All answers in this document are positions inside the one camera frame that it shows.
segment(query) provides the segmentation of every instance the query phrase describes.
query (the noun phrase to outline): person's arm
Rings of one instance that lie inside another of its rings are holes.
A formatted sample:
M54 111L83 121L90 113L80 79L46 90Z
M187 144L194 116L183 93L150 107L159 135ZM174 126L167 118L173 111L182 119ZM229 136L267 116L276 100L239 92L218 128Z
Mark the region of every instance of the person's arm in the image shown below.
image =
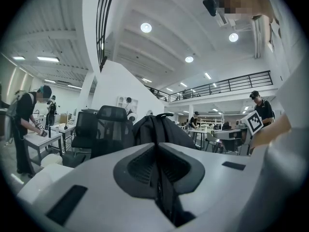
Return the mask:
M291 124L289 119L286 114L283 114L279 119L276 119L274 123L262 128L253 136L250 149L260 145L267 145L276 137L288 132L290 129Z

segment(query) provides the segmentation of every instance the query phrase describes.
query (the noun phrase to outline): headrest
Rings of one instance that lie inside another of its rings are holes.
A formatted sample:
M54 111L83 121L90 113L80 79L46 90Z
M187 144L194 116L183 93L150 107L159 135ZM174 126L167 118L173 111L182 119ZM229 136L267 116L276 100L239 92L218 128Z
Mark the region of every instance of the headrest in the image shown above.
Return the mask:
M97 118L117 122L127 121L126 110L116 106L102 106L97 113Z

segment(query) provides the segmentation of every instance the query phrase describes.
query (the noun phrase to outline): white ceiling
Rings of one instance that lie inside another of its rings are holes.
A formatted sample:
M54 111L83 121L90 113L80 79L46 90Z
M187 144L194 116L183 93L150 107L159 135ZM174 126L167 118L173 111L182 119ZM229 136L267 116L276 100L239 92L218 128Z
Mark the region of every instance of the white ceiling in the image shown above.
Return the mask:
M16 61L40 79L83 85L88 69L81 52L74 20L74 0L28 0L6 33L1 51L24 56ZM39 61L37 56L59 58L59 63Z
M230 24L220 27L217 23L219 16L210 16L202 1L133 0L124 16L122 34L119 34L119 39L114 39L118 45L110 44L111 49L106 46L107 54L113 52L114 61L123 64L134 75L151 80L152 83L147 85L162 91L166 91L175 80L210 71L209 58L215 54L220 56L219 53L231 51L232 57L252 57L251 28L238 32L239 40L230 42L228 36L235 32L235 28ZM150 33L140 29L145 22L152 26ZM236 21L237 30L245 27L250 27L249 21ZM187 56L193 56L195 60L186 63ZM216 76L218 73L212 71L212 74Z

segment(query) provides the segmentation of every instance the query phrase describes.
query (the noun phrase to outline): black metal railing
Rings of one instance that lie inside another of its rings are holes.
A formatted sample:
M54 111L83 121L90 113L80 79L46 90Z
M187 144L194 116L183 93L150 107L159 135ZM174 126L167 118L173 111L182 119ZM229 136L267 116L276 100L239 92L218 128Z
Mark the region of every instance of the black metal railing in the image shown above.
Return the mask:
M98 53L98 63L100 66L100 72L103 69L103 66L106 62L107 57L104 53L105 45L105 32L108 13L111 7L112 0L98 0L98 9L97 9L97 53Z
M147 87L150 92L152 92L160 100L166 102L176 102L206 95L231 92L247 88L264 87L268 85L273 85L270 71L234 77L211 84L185 89L171 95L146 85L145 87Z
M157 89L155 89L155 88L153 88L153 87L148 87L148 86L146 86L146 85L144 85L144 86L145 86L146 88L148 88L149 91L150 91L151 93L153 93L153 95L156 96L159 100L162 100L162 101L165 101L165 102L169 102L169 97L170 97L169 94L164 93L164 92L162 92L162 91L160 91L160 90L157 90Z

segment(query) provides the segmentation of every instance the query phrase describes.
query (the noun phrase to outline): table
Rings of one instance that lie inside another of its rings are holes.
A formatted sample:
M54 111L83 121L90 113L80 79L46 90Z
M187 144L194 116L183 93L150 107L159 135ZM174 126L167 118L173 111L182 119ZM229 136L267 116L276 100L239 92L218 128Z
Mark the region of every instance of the table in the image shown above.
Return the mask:
M207 135L205 137L205 134L207 134L207 131L205 130L190 130L189 132L195 132L195 133L200 133L201 134L201 148L200 149L203 149L204 146L205 146L205 138L207 138ZM194 141L194 145L196 144L197 142L197 136L195 137L195 141Z
M64 129L64 126L60 125L53 125L50 127L51 130L56 131L56 127L59 127L59 132L62 133L62 140L63 140L63 146L64 146L64 152L67 152L67 146L66 146L66 139L69 137L66 137L66 133L69 131L73 131L75 129L75 125L67 125L67 129Z
M53 142L58 140L58 148L54 146L50 146ZM25 144L25 149L26 149L26 155L29 161L32 161L33 163L37 165L41 165L42 158L46 157L49 152L44 151L44 157L41 155L41 149L45 147L50 147L53 149L59 150L60 156L62 157L62 148L61 148L61 133L57 133L55 131L51 131L51 137L48 137L48 132L46 137L41 137L36 133L30 133L24 136L24 144ZM38 156L30 159L29 152L28 152L28 147L31 147L35 149L38 152ZM32 165L30 163L30 168L32 170L32 173L35 174Z

